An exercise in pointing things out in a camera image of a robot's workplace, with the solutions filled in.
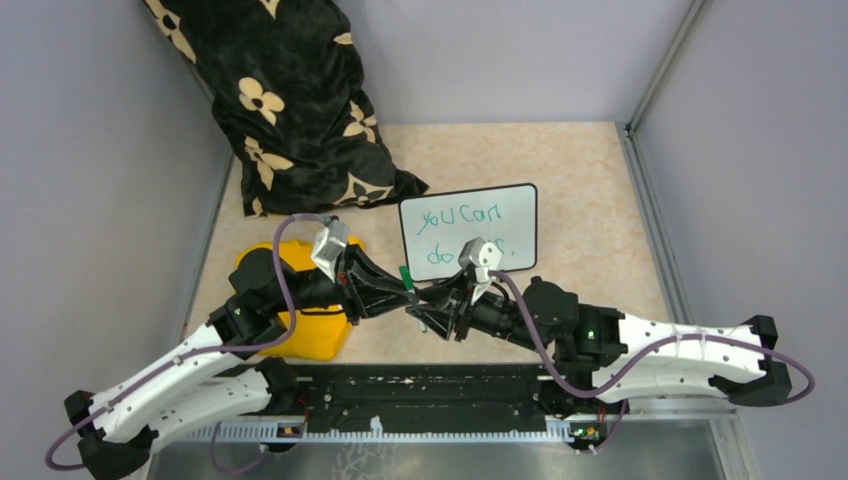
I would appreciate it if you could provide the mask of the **green white marker pen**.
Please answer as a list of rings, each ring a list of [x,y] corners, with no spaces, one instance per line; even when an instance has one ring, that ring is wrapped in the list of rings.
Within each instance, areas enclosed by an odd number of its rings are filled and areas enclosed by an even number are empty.
[[[408,291],[406,291],[406,292],[412,296],[412,299],[410,300],[410,305],[405,309],[406,313],[417,319],[417,322],[418,322],[418,325],[419,325],[419,330],[420,330],[421,333],[427,333],[428,332],[428,326],[422,320],[420,320],[415,315],[415,312],[414,312],[415,308],[419,304],[419,295],[417,293],[416,288],[414,289],[413,292],[408,292]]]

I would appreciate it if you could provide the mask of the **white whiteboard black frame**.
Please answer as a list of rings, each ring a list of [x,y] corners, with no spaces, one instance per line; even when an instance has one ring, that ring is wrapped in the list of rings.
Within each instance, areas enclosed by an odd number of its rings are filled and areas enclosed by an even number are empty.
[[[532,183],[408,198],[398,210],[415,282],[453,276],[463,246],[477,237],[501,251],[501,270],[528,270],[537,263],[538,189]]]

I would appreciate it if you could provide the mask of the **green marker cap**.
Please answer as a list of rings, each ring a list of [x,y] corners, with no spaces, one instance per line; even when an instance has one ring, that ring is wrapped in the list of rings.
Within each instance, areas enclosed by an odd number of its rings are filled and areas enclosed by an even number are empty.
[[[402,280],[403,285],[404,285],[404,289],[408,292],[413,292],[414,289],[415,289],[414,281],[412,280],[412,277],[411,277],[411,274],[410,274],[408,267],[405,266],[405,265],[401,265],[399,267],[399,273],[400,273],[401,280]]]

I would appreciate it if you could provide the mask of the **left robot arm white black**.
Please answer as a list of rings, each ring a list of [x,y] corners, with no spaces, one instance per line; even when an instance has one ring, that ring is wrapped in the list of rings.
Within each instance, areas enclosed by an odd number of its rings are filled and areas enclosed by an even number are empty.
[[[347,320],[417,303],[405,279],[378,267],[357,244],[295,269],[282,245],[248,250],[230,275],[233,294],[175,348],[121,383],[69,395],[80,466],[96,479],[122,479],[179,436],[241,414],[292,411],[296,374],[283,360],[251,358],[298,332],[304,309],[337,307]]]

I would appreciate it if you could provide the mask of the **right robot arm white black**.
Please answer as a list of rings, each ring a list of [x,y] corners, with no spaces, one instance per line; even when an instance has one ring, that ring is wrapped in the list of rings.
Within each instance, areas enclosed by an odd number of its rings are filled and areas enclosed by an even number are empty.
[[[798,398],[768,316],[735,327],[678,325],[584,304],[539,276],[524,291],[496,277],[509,296],[477,295],[456,277],[419,291],[406,311],[446,339],[460,342],[478,330],[535,351],[576,412],[640,397],[716,397],[748,407]]]

